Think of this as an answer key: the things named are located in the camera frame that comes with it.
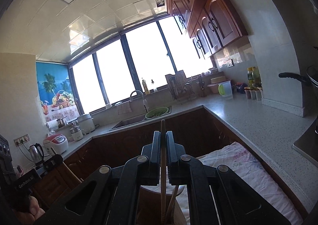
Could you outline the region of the person's left hand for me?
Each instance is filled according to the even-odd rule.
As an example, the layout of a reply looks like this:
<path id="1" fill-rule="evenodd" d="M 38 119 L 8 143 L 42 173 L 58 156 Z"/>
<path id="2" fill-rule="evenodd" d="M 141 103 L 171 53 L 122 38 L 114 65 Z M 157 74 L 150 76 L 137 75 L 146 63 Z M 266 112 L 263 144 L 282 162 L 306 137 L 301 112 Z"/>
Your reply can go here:
<path id="1" fill-rule="evenodd" d="M 29 196 L 29 211 L 22 213 L 14 210 L 14 214 L 21 224 L 33 224 L 45 214 L 45 211 L 40 208 L 38 200 L 35 197 Z"/>

